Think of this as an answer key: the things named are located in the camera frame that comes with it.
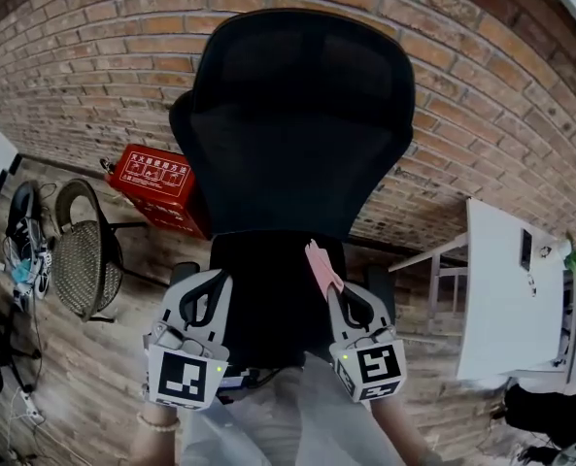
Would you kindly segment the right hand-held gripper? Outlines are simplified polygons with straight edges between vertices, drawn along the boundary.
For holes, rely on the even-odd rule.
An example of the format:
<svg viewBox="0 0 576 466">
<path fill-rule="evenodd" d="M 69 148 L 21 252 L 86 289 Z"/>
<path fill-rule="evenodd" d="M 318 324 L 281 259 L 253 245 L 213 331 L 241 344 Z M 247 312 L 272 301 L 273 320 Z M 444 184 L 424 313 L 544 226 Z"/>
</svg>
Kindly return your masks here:
<svg viewBox="0 0 576 466">
<path fill-rule="evenodd" d="M 355 283 L 327 289 L 334 371 L 354 402 L 397 393 L 407 379 L 403 341 L 384 302 Z"/>
</svg>

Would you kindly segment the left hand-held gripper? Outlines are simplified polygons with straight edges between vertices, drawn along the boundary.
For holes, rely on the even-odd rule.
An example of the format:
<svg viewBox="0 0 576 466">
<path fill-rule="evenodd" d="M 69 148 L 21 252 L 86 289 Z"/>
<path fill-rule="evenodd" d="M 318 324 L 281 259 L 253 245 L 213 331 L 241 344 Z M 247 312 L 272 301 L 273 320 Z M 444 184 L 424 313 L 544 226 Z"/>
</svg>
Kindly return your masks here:
<svg viewBox="0 0 576 466">
<path fill-rule="evenodd" d="M 211 406 L 228 367 L 223 338 L 232 288 L 222 269 L 169 286 L 144 336 L 150 401 L 194 411 Z"/>
</svg>

